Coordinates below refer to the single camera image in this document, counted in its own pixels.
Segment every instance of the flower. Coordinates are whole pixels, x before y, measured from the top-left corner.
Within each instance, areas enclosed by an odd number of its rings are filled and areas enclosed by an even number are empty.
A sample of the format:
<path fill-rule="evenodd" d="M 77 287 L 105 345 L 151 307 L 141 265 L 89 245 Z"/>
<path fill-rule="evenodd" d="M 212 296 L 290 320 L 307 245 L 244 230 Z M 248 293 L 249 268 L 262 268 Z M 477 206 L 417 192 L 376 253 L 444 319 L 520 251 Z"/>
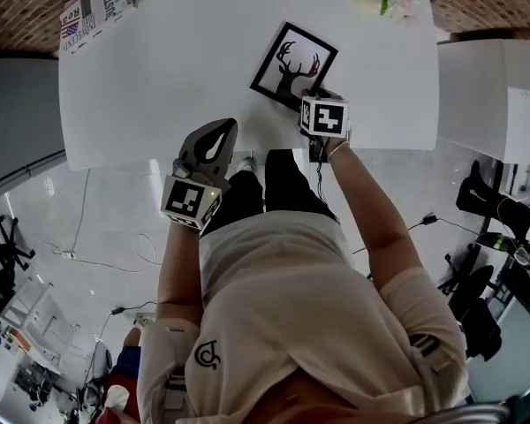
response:
<path fill-rule="evenodd" d="M 419 3 L 417 0 L 387 0 L 389 8 L 402 12 L 403 17 L 413 16 L 414 5 Z"/>

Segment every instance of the newspaper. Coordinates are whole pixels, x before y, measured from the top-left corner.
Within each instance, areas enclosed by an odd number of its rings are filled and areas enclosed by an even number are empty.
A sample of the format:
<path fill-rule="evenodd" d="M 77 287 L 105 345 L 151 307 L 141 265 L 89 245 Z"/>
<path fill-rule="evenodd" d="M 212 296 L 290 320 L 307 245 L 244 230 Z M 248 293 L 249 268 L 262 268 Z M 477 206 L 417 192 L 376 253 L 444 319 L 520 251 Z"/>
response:
<path fill-rule="evenodd" d="M 59 56 L 81 50 L 135 7 L 135 0 L 75 0 L 61 14 Z"/>

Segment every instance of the white table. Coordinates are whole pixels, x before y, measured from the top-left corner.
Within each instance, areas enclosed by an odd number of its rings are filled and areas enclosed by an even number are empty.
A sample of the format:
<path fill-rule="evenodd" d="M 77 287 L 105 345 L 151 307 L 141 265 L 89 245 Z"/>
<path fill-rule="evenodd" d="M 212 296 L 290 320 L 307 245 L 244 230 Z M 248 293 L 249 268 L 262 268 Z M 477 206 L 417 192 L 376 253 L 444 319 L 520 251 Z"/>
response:
<path fill-rule="evenodd" d="M 71 168 L 172 158 L 223 117 L 236 150 L 303 148 L 297 114 L 249 88 L 287 21 L 339 50 L 324 85 L 350 103 L 357 148 L 433 149 L 438 62 L 429 0 L 408 28 L 352 0 L 140 0 L 80 53 L 62 56 L 59 97 Z"/>

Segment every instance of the white t-shirt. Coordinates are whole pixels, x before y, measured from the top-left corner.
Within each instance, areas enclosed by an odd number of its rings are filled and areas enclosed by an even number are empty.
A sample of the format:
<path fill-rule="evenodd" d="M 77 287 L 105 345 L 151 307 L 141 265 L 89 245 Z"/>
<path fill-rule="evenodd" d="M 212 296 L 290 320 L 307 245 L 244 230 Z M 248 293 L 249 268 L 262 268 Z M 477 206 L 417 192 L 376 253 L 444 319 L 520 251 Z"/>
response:
<path fill-rule="evenodd" d="M 359 409 L 412 416 L 453 406 L 466 385 L 465 339 L 428 273 L 377 292 L 326 216 L 268 212 L 214 231 L 201 277 L 199 329 L 168 319 L 144 332 L 144 423 L 186 408 L 196 418 L 179 422 L 241 422 L 298 367 Z"/>

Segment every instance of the fiducial marker cube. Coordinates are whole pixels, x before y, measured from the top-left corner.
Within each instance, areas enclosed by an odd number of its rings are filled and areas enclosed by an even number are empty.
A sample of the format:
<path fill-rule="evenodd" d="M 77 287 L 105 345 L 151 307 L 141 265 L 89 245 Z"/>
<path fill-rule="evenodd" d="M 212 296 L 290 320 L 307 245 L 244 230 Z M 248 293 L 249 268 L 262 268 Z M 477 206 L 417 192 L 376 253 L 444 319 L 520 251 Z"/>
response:
<path fill-rule="evenodd" d="M 172 222 L 202 231 L 222 202 L 222 190 L 187 178 L 167 176 L 161 212 Z"/>
<path fill-rule="evenodd" d="M 347 138 L 348 103 L 341 99 L 304 96 L 300 109 L 300 127 L 309 135 Z"/>

